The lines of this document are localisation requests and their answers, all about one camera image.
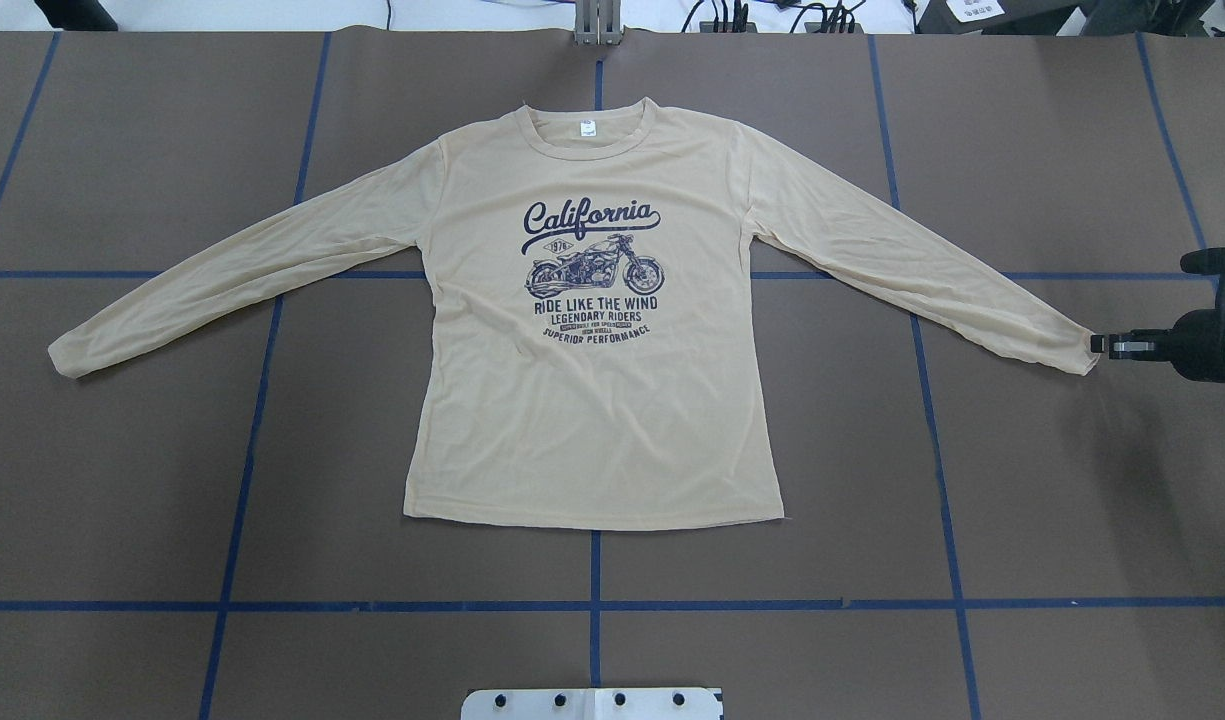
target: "grid line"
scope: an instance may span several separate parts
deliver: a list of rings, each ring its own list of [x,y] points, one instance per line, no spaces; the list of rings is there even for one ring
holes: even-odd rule
[[[167,269],[0,269],[0,279],[149,279]],[[1205,276],[1188,273],[1084,273],[1084,272],[1001,272],[1001,276],[1013,280],[1203,280]],[[424,269],[343,269],[330,276],[330,280],[424,280]],[[833,280],[831,273],[823,269],[753,269],[750,279],[755,280]]]
[[[1164,108],[1159,102],[1159,89],[1155,87],[1155,73],[1150,67],[1150,54],[1147,53],[1147,37],[1137,32],[1137,54],[1140,56],[1140,70],[1147,77],[1147,89],[1150,91],[1150,105],[1155,110],[1155,122],[1159,122],[1159,135],[1163,136],[1164,149],[1167,151],[1167,160],[1174,169],[1176,187],[1180,190],[1180,198],[1185,202],[1185,214],[1189,218],[1189,227],[1194,231],[1194,240],[1200,250],[1207,249],[1207,240],[1203,238],[1203,228],[1198,224],[1198,214],[1194,211],[1194,202],[1189,196],[1189,186],[1185,182],[1185,174],[1180,170],[1180,160],[1176,159],[1176,149],[1171,142],[1171,133],[1167,131],[1167,120],[1164,119]]]
[[[56,56],[58,45],[60,45],[60,32],[53,32],[51,42],[48,44],[48,54],[44,55],[44,64],[39,69],[39,78],[36,80],[36,87],[29,94],[29,102],[26,104],[26,113],[21,118],[21,126],[17,127],[17,137],[12,141],[12,149],[9,151],[9,160],[2,164],[0,202],[2,201],[2,193],[9,190],[9,179],[12,176],[12,169],[17,164],[17,154],[21,152],[21,143],[26,140],[29,120],[36,115],[36,107],[39,105],[39,96],[44,91],[44,82],[48,80],[48,70],[51,69],[51,61]]]
[[[593,600],[484,601],[230,601],[229,613],[448,613],[448,612],[581,612]],[[1009,610],[1144,610],[1225,607],[1225,596],[1154,598],[790,598],[790,600],[599,600],[604,612],[910,612]],[[0,612],[216,612],[222,602],[137,600],[0,600]]]
[[[603,531],[590,530],[590,687],[603,687]]]
[[[869,65],[873,77],[873,102],[878,107],[878,129],[883,138],[883,163],[887,165],[888,191],[892,195],[892,208],[902,208],[900,195],[895,186],[895,162],[892,159],[892,143],[887,126],[887,108],[883,102],[883,80],[878,65],[878,47],[873,36],[867,37]],[[936,427],[936,407],[932,404],[932,387],[929,382],[927,358],[922,354],[922,332],[919,318],[910,313],[910,332],[914,336],[914,358],[918,360],[919,387],[922,389],[922,410],[929,425],[929,437],[932,441],[932,458],[936,465],[936,482],[941,495],[941,531],[944,536],[946,564],[951,572],[951,591],[954,593],[954,616],[959,629],[959,653],[963,659],[963,678],[968,692],[968,710],[971,720],[981,720],[981,697],[978,693],[976,664],[971,660],[971,637],[968,632],[968,611],[963,605],[963,582],[959,576],[959,553],[954,545],[954,519],[951,516],[951,492],[944,484],[944,465],[941,462],[941,438]]]
[[[301,169],[296,176],[296,196],[293,204],[305,200],[305,178],[310,169],[310,152],[314,147],[314,130],[318,119],[318,103],[323,99],[323,77],[328,70],[328,53],[332,49],[332,33],[323,33],[323,47],[318,51],[318,76],[315,78],[314,99],[310,100],[310,119],[305,131],[305,146],[301,148]],[[243,520],[247,516],[247,491],[252,486],[252,471],[256,467],[256,441],[260,436],[261,420],[265,418],[265,397],[270,392],[270,361],[274,355],[274,342],[279,336],[279,318],[283,316],[283,295],[274,298],[274,310],[270,313],[270,336],[265,340],[265,356],[261,359],[260,382],[256,388],[256,407],[252,410],[252,427],[247,432],[247,453],[243,460],[243,481],[238,487],[238,501],[234,503],[234,523],[229,536],[229,552],[225,556],[225,574],[222,579],[221,606],[216,610],[213,644],[208,655],[208,672],[205,676],[205,691],[198,702],[198,720],[208,720],[211,700],[216,691],[216,673],[221,666],[221,650],[225,642],[225,621],[229,618],[229,598],[234,588],[234,571],[238,566],[238,549],[243,540]]]

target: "motorcycle print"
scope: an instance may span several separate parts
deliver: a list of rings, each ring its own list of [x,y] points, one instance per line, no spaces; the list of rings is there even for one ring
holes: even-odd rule
[[[657,260],[635,255],[630,249],[633,240],[632,234],[609,234],[608,240],[594,242],[579,252],[554,260],[537,260],[526,288],[535,298],[544,300],[577,288],[612,287],[624,255],[628,260],[622,276],[626,287],[638,295],[652,295],[662,289],[666,276],[662,273],[662,264]]]

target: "beige shirt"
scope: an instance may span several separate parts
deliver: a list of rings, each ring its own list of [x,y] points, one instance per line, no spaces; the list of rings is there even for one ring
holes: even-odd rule
[[[784,511],[755,364],[752,238],[998,355],[1068,373],[1096,361],[1087,329],[899,211],[755,129],[648,99],[457,129],[184,260],[49,353],[77,378],[417,246],[434,361],[408,516],[768,520]]]

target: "white plastic bracket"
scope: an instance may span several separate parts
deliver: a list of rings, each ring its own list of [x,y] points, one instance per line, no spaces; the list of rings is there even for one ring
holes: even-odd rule
[[[475,691],[461,720],[722,720],[714,688]]]

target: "metal clamp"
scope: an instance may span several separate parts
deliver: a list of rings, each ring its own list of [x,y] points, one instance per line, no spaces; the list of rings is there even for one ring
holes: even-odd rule
[[[576,44],[620,45],[621,0],[576,0]]]

